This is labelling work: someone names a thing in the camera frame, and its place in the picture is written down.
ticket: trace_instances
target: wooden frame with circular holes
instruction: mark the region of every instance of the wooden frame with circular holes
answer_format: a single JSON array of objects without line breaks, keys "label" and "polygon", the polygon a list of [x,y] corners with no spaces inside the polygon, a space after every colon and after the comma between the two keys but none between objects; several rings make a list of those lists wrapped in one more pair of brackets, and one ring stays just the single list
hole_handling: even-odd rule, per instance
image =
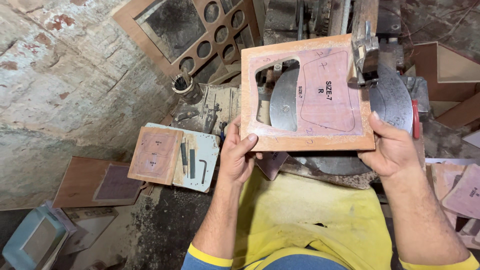
[{"label": "wooden frame with circular holes", "polygon": [[[243,30],[245,27],[250,27],[252,34],[252,40],[255,46],[260,44],[260,33],[258,30],[257,19],[255,17],[255,10],[253,9],[252,0],[241,0],[236,6],[234,6],[228,13],[225,14],[222,3],[220,0],[192,0],[197,13],[204,24],[205,33],[193,43],[182,55],[180,55],[175,61],[170,63],[163,53],[157,48],[155,43],[148,37],[148,35],[141,29],[134,18],[143,12],[154,0],[131,0],[119,11],[113,15],[113,19],[127,32],[127,34],[137,43],[137,45],[150,57],[153,62],[159,66],[163,73],[167,76],[176,76],[180,73],[180,61],[182,59],[191,57],[194,60],[194,67],[189,74],[194,74],[198,71],[212,56],[216,53],[220,56],[225,65],[232,64],[234,61],[240,60],[240,52],[235,43],[234,36]],[[210,2],[216,2],[219,6],[218,17],[212,22],[208,23],[204,17],[204,9]],[[235,12],[243,12],[243,21],[237,28],[232,26],[232,16]],[[228,30],[228,36],[222,43],[215,42],[215,31],[221,26],[225,26]],[[197,47],[200,43],[208,41],[211,49],[210,53],[200,58],[197,55]],[[223,58],[223,51],[229,45],[234,48],[234,55],[229,59]]]}]

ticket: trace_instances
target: cutout hole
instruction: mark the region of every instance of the cutout hole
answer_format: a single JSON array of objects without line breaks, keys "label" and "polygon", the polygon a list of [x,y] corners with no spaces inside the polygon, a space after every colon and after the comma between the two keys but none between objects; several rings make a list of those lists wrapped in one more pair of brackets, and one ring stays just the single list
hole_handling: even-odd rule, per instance
[{"label": "cutout hole", "polygon": [[274,128],[297,131],[298,60],[291,59],[259,70],[256,120]]},{"label": "cutout hole", "polygon": [[204,9],[204,18],[207,23],[213,23],[219,16],[219,7],[215,1],[209,2]]},{"label": "cutout hole", "polygon": [[212,51],[212,45],[207,40],[200,42],[197,47],[197,55],[200,58],[206,58]]},{"label": "cutout hole", "polygon": [[225,49],[223,49],[223,59],[230,60],[233,58],[233,55],[235,55],[235,48],[233,47],[233,45],[228,44]]},{"label": "cutout hole", "polygon": [[245,16],[243,16],[243,11],[237,10],[235,13],[233,13],[232,16],[232,27],[234,29],[239,29],[240,26],[243,24],[243,19]]},{"label": "cutout hole", "polygon": [[228,37],[228,28],[225,25],[219,26],[215,30],[215,42],[218,44],[222,44],[227,40]]},{"label": "cutout hole", "polygon": [[190,72],[193,70],[194,67],[195,67],[195,61],[190,56],[187,56],[180,61],[179,68],[181,71],[186,70],[187,72]]}]

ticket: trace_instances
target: yellow cloth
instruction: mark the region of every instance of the yellow cloth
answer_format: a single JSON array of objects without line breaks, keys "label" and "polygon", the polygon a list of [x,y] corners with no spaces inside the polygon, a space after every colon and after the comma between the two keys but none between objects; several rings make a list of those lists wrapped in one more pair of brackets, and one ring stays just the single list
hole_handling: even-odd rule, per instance
[{"label": "yellow cloth", "polygon": [[390,269],[392,242],[372,189],[356,190],[288,173],[267,181],[255,168],[240,197],[232,268],[282,248],[307,245],[352,270]]}]

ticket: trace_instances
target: circular hole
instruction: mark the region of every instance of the circular hole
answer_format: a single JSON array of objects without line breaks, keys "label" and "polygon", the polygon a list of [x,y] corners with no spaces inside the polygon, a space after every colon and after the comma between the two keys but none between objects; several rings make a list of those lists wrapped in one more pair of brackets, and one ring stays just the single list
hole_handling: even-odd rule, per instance
[{"label": "circular hole", "polygon": [[207,40],[200,42],[197,47],[197,55],[200,58],[205,58],[210,54],[212,50],[212,45]]},{"label": "circular hole", "polygon": [[233,48],[233,45],[228,44],[225,49],[223,49],[223,59],[229,60],[232,59],[233,55],[235,54],[235,48]]},{"label": "circular hole", "polygon": [[238,29],[243,24],[243,11],[237,10],[232,16],[232,27]]},{"label": "circular hole", "polygon": [[207,23],[213,23],[219,15],[220,9],[218,8],[218,4],[215,1],[209,2],[205,6],[204,10],[204,18],[207,21]]},{"label": "circular hole", "polygon": [[215,42],[216,43],[223,43],[225,40],[227,40],[228,37],[228,28],[225,25],[219,26],[215,30]]},{"label": "circular hole", "polygon": [[186,70],[187,72],[190,72],[193,70],[194,67],[195,67],[195,61],[190,56],[187,56],[180,61],[180,66],[179,66],[180,71]]}]

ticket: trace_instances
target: metal rod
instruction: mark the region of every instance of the metal rod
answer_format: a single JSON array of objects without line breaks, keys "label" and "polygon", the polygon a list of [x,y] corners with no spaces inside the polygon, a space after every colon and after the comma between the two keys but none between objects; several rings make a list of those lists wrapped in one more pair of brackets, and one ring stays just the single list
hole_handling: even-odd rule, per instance
[{"label": "metal rod", "polygon": [[228,110],[228,122],[230,123],[230,120],[232,118],[232,105],[233,105],[233,92],[232,88],[230,88],[230,109]]},{"label": "metal rod", "polygon": [[297,40],[301,40],[303,36],[303,0],[300,0],[300,19],[299,19],[299,29],[297,33]]}]

